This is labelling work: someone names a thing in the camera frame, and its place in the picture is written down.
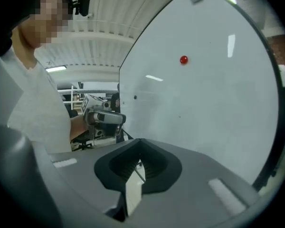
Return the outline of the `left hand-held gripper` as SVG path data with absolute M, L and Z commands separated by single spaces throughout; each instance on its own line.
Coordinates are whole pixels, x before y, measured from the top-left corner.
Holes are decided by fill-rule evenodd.
M 114 138 L 120 135 L 126 116 L 114 112 L 109 103 L 92 95 L 86 95 L 81 104 L 89 139 Z

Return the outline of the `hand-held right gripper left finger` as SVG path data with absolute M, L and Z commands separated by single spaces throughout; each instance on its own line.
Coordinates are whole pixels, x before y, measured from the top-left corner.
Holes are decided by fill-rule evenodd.
M 84 151 L 49 155 L 44 147 L 37 147 L 37 163 L 51 197 L 63 214 L 74 208 L 93 209 L 113 216 L 124 208 L 131 215 L 141 201 L 141 179 L 135 171 L 122 184 L 125 194 L 104 187 L 95 174 L 95 163 L 102 156 L 120 149 L 132 140 Z

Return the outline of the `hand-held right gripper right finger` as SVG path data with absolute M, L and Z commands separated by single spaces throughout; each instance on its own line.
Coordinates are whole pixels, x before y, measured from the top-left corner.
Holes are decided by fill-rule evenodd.
M 199 152 L 141 139 L 142 199 L 126 224 L 134 228 L 213 228 L 259 199 L 246 181 Z

